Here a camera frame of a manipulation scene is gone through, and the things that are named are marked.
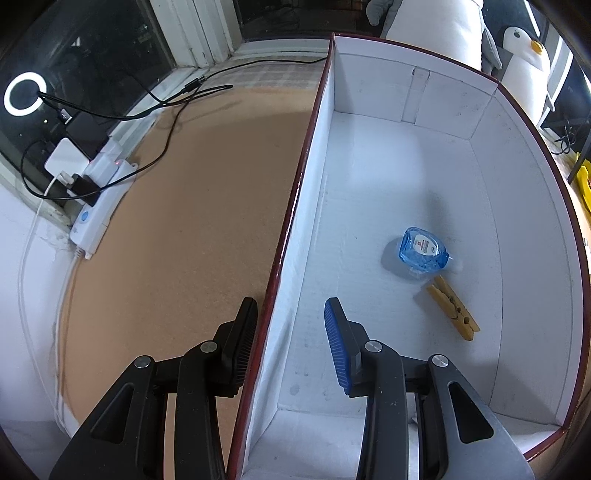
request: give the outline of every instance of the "black cable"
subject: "black cable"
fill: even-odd
[[[559,152],[550,151],[550,153],[552,153],[552,155],[562,155],[562,154],[570,153],[572,146],[577,141],[577,134],[579,133],[579,130],[580,130],[580,126],[577,129],[577,131],[575,133],[573,133],[573,127],[570,125],[569,119],[565,118],[564,119],[564,135],[562,137],[554,140],[554,143],[560,142],[561,149]]]
[[[175,93],[174,95],[168,97],[165,100],[160,100],[158,99],[153,93],[148,92],[154,99],[156,99],[158,101],[157,105],[154,105],[140,113],[136,113],[135,115],[105,115],[103,113],[97,113],[97,112],[93,112],[91,110],[88,110],[80,105],[77,105],[75,103],[71,103],[63,98],[59,98],[56,97],[54,95],[51,95],[49,93],[43,93],[43,92],[37,92],[37,95],[39,96],[39,98],[49,107],[59,111],[59,107],[56,105],[53,105],[52,103],[49,102],[49,100],[59,103],[61,105],[65,105],[65,106],[69,106],[70,108],[75,108],[76,110],[79,110],[80,112],[85,112],[88,113],[92,116],[97,116],[100,118],[107,118],[110,120],[119,120],[122,122],[126,122],[129,120],[139,120],[141,118],[145,118],[147,117],[149,114],[151,114],[152,112],[154,112],[155,110],[158,110],[160,108],[165,108],[168,106],[175,106],[175,105],[182,105],[183,104],[183,100],[177,100],[175,102],[173,102],[172,100],[174,100],[175,98],[179,97],[180,95],[182,95],[183,93],[189,93],[190,91],[193,90],[193,88],[191,88],[193,85],[202,85],[204,82],[208,81],[210,78],[212,78],[213,76],[219,75],[221,73],[227,72],[229,70],[233,70],[233,69],[237,69],[237,68],[241,68],[241,67],[247,67],[250,65],[255,65],[257,63],[263,63],[263,62],[277,62],[277,63],[299,63],[299,64],[313,64],[313,63],[318,63],[320,61],[326,60],[326,57],[321,58],[321,59],[316,59],[316,60],[312,60],[312,61],[307,61],[307,60],[292,60],[292,59],[260,59],[260,60],[253,60],[253,61],[247,61],[246,63],[241,63],[240,65],[234,65],[232,67],[228,67],[222,70],[218,70],[217,72],[213,72],[211,75],[208,75],[207,77],[204,77],[203,80],[199,83],[196,83],[196,81],[192,81],[189,82],[188,84],[186,84],[184,86],[184,88]],[[142,86],[146,91],[148,91],[148,89],[146,87],[144,87],[141,83],[140,86]]]
[[[228,72],[229,70],[234,70],[237,68],[241,68],[241,67],[247,67],[250,65],[255,65],[257,63],[263,63],[263,62],[276,62],[276,63],[298,63],[298,64],[313,64],[313,63],[318,63],[321,62],[323,60],[326,60],[327,57],[323,57],[321,59],[316,59],[316,60],[311,60],[311,61],[307,61],[307,60],[292,60],[292,59],[260,59],[260,60],[253,60],[253,61],[247,61],[246,63],[241,63],[240,65],[234,65],[232,67],[228,67],[222,70],[218,70],[216,72],[213,72],[212,74],[206,76],[206,77],[201,77],[198,79],[194,79],[191,82],[188,82],[183,88],[182,90],[180,90],[179,92],[171,95],[170,97],[168,97],[165,100],[160,100],[158,97],[156,97],[152,92],[150,92],[137,78],[133,77],[138,84],[144,89],[146,90],[146,92],[148,92],[148,94],[155,99],[158,104],[154,105],[153,107],[150,107],[136,115],[131,115],[131,116],[116,116],[116,115],[103,115],[101,113],[96,113],[96,112],[92,112],[88,109],[85,109],[84,107],[80,106],[80,105],[76,105],[75,103],[71,103],[68,102],[67,100],[64,100],[62,98],[50,95],[48,93],[43,93],[43,92],[37,92],[37,95],[39,96],[39,98],[41,98],[41,100],[48,105],[49,107],[55,109],[56,111],[59,112],[59,107],[56,105],[52,105],[49,101],[52,100],[53,102],[57,102],[59,104],[65,105],[65,106],[69,106],[71,108],[75,108],[78,111],[81,112],[85,112],[88,113],[90,115],[93,116],[98,116],[100,118],[108,118],[111,120],[120,120],[120,121],[128,121],[128,120],[138,120],[141,118],[145,118],[146,116],[148,116],[149,114],[151,114],[152,112],[154,112],[157,109],[160,108],[165,108],[165,107],[169,107],[169,106],[177,106],[177,105],[182,105],[181,109],[176,113],[175,117],[174,117],[174,121],[173,124],[168,132],[168,137],[166,139],[166,143],[164,145],[164,149],[162,150],[162,153],[156,157],[156,159],[152,160],[150,163],[146,164],[145,166],[138,168],[136,171],[129,173],[128,175],[121,177],[118,180],[115,180],[113,182],[110,182],[102,187],[100,187],[97,190],[94,190],[92,192],[86,193],[84,195],[77,195],[77,196],[67,196],[67,197],[50,197],[48,195],[42,195],[40,193],[35,192],[27,183],[26,178],[25,178],[25,174],[23,171],[24,168],[24,162],[25,162],[25,157],[27,155],[27,152],[29,151],[29,149],[33,146],[36,145],[37,143],[41,143],[44,142],[43,140],[36,140],[33,143],[29,144],[25,150],[22,153],[22,157],[21,157],[21,162],[20,162],[20,167],[19,167],[19,172],[21,174],[21,180],[26,188],[26,190],[33,196],[43,199],[43,200],[54,200],[54,201],[58,201],[58,200],[78,200],[78,199],[84,199],[86,197],[89,197],[91,195],[95,195],[97,193],[100,193],[114,185],[117,185],[119,183],[121,183],[122,181],[125,181],[145,170],[147,170],[148,168],[152,167],[153,165],[155,165],[156,163],[158,163],[163,157],[164,155],[166,155],[166,152],[168,151],[168,146],[170,145],[170,140],[173,136],[173,131],[174,131],[174,127],[177,124],[178,118],[180,116],[180,114],[185,110],[185,108],[187,108],[187,105],[189,105],[190,102],[212,95],[214,93],[218,93],[218,92],[223,92],[224,90],[229,90],[231,88],[233,88],[233,85],[219,85],[216,87],[211,87],[205,90],[199,90],[199,88],[206,82],[208,81],[210,78],[212,78],[213,76],[219,75],[221,73],[224,72]],[[179,96],[181,96],[183,93],[189,93],[191,91],[194,92],[190,95],[188,95],[187,97],[181,99],[181,100],[176,100],[176,101],[172,101],[175,98],[178,98]]]
[[[219,75],[221,73],[228,72],[229,70],[239,69],[241,67],[248,67],[250,65],[254,65],[254,64],[257,64],[257,63],[277,62],[277,63],[300,63],[300,64],[305,64],[305,65],[311,65],[313,63],[318,63],[320,61],[326,60],[326,58],[327,57],[322,57],[321,59],[316,59],[316,60],[312,60],[312,61],[307,61],[307,60],[290,60],[290,59],[260,59],[260,60],[247,61],[246,63],[241,63],[240,65],[234,65],[232,67],[228,67],[228,68],[225,68],[225,69],[222,69],[222,70],[218,70],[216,72],[213,72],[212,74],[210,74],[207,77],[205,77],[205,81],[207,81],[211,77],[215,77],[216,75]]]
[[[127,68],[125,68],[125,66],[122,66],[120,68],[117,68],[117,70],[119,70],[120,72],[123,72],[127,76],[133,78],[135,80],[135,83],[137,83],[140,87],[142,87],[143,90],[148,95],[150,95],[154,100],[156,100],[158,103],[165,103],[164,100],[161,100],[157,96],[155,96],[154,93],[152,92],[152,90],[150,90],[148,87],[146,87],[146,85],[144,85],[144,82],[142,82],[139,78],[136,77],[136,75],[134,75],[133,73],[131,73]]]
[[[205,92],[208,92],[210,90],[212,90],[212,89],[202,90],[201,93],[205,93]],[[150,107],[150,108],[148,108],[148,109],[146,109],[146,110],[144,110],[144,111],[142,111],[140,113],[137,113],[136,115],[128,115],[128,116],[105,115],[105,114],[102,114],[102,113],[93,112],[91,110],[88,110],[88,109],[80,106],[80,105],[76,105],[75,103],[71,103],[71,102],[68,102],[67,100],[64,100],[62,98],[55,97],[53,95],[49,95],[48,93],[38,92],[37,95],[39,96],[39,98],[41,98],[41,100],[43,101],[43,103],[45,103],[46,105],[48,105],[48,106],[50,106],[50,107],[52,107],[53,109],[56,109],[56,110],[59,110],[59,107],[57,107],[55,105],[52,105],[51,103],[49,103],[48,100],[52,100],[54,102],[60,103],[60,104],[65,105],[65,106],[69,106],[71,108],[75,108],[76,110],[79,110],[80,112],[85,112],[85,113],[88,113],[88,114],[90,114],[92,116],[97,116],[97,117],[100,117],[100,118],[108,118],[110,120],[119,120],[119,121],[122,121],[122,122],[126,122],[126,121],[129,121],[129,120],[139,120],[141,118],[145,118],[149,114],[151,114],[152,112],[154,112],[155,110],[158,110],[160,108],[166,108],[166,107],[169,107],[169,106],[182,105],[185,102],[185,100],[177,100],[175,102],[171,102],[171,100],[173,100],[174,98],[182,95],[182,93],[188,93],[188,92],[184,92],[184,91],[181,90],[180,93],[176,93],[175,95],[168,97],[162,103],[158,103],[158,104],[156,104],[156,105],[154,105],[154,106],[152,106],[152,107]]]
[[[100,188],[98,188],[98,189],[90,192],[90,193],[86,193],[84,195],[67,196],[67,197],[50,197],[49,195],[43,195],[43,194],[40,194],[40,193],[35,192],[29,186],[29,184],[27,183],[27,181],[25,179],[25,175],[24,175],[24,172],[23,172],[23,166],[24,166],[24,162],[25,162],[25,156],[27,155],[27,152],[29,151],[29,149],[33,145],[35,145],[37,143],[40,143],[40,142],[44,142],[44,140],[36,140],[33,143],[31,143],[29,146],[27,146],[27,148],[25,148],[25,150],[24,150],[24,152],[22,154],[22,157],[21,157],[21,162],[20,162],[20,167],[19,167],[19,171],[20,171],[20,174],[21,174],[21,180],[24,183],[25,188],[27,189],[27,191],[31,195],[33,195],[33,196],[35,196],[35,197],[37,197],[39,199],[43,199],[43,200],[77,200],[77,199],[84,199],[84,198],[89,197],[91,195],[95,195],[96,193],[100,193],[100,192],[102,192],[102,191],[104,191],[104,190],[106,190],[106,189],[108,189],[108,188],[110,188],[110,187],[112,187],[114,185],[117,185],[118,183],[121,183],[122,181],[125,181],[125,180],[127,180],[127,179],[129,179],[129,178],[131,178],[131,177],[133,177],[133,176],[135,176],[135,175],[137,175],[137,174],[139,174],[139,173],[147,170],[148,168],[152,167],[153,165],[157,164],[160,160],[162,160],[162,158],[166,155],[166,152],[168,151],[168,147],[170,146],[170,140],[171,140],[171,138],[173,136],[174,127],[176,127],[176,125],[177,125],[178,118],[179,118],[180,114],[183,113],[183,111],[187,108],[187,106],[189,105],[189,103],[191,103],[194,100],[197,100],[197,99],[200,99],[200,98],[203,98],[203,97],[207,97],[209,95],[213,95],[214,93],[217,93],[217,92],[223,92],[224,90],[229,90],[231,88],[233,88],[232,85],[221,85],[220,87],[214,87],[214,88],[211,88],[211,89],[208,89],[208,90],[204,90],[202,92],[195,91],[187,99],[183,99],[184,105],[179,109],[179,111],[174,116],[173,124],[170,127],[170,130],[168,131],[168,137],[166,138],[166,143],[164,144],[164,149],[162,150],[162,152],[160,153],[160,155],[158,155],[158,157],[156,157],[150,163],[144,165],[141,168],[138,168],[136,171],[133,171],[133,172],[131,172],[131,173],[129,173],[129,174],[121,177],[118,180],[112,181],[112,182],[110,182],[110,183],[108,183],[108,184],[106,184],[106,185],[104,185],[104,186],[102,186],[102,187],[100,187]]]

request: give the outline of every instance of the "window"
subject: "window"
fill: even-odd
[[[235,0],[246,40],[329,38],[336,32],[379,36],[365,15],[369,0]]]
[[[4,96],[14,77],[35,72],[46,81],[48,93],[96,112],[124,115],[174,66],[149,0],[56,0],[1,58],[0,91]],[[26,108],[36,92],[34,82],[21,82],[11,102]],[[96,120],[106,132],[116,123]],[[25,116],[0,106],[0,151],[17,168],[32,142],[57,144],[64,132],[55,110],[45,104]],[[44,168],[48,155],[39,143],[25,160],[25,174],[41,191],[51,180]],[[50,194],[63,196],[65,191],[56,184]]]

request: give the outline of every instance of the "metal screw cap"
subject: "metal screw cap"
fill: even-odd
[[[375,340],[370,340],[369,342],[366,342],[365,344],[365,349],[368,352],[381,352],[382,351],[382,344],[380,342],[377,342]]]
[[[152,359],[148,355],[142,355],[134,360],[134,365],[137,368],[146,368],[151,361]]]
[[[431,362],[438,367],[446,367],[449,365],[449,360],[445,355],[433,355]]]
[[[201,344],[201,351],[203,353],[212,353],[215,352],[217,349],[217,343],[216,342],[203,342]]]

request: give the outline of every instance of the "white cardboard box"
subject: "white cardboard box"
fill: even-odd
[[[570,424],[589,344],[582,236],[538,132],[495,80],[385,40],[336,35],[242,392],[229,478],[354,478],[365,398],[339,387],[323,307],[400,355],[447,355],[529,460]],[[432,231],[482,331],[464,341],[395,245]],[[409,408],[409,418],[413,415]],[[415,425],[410,475],[418,475]]]

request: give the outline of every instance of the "bottle label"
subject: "bottle label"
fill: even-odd
[[[414,238],[413,248],[421,255],[434,257],[439,253],[439,247],[429,240],[426,236],[418,234]]]

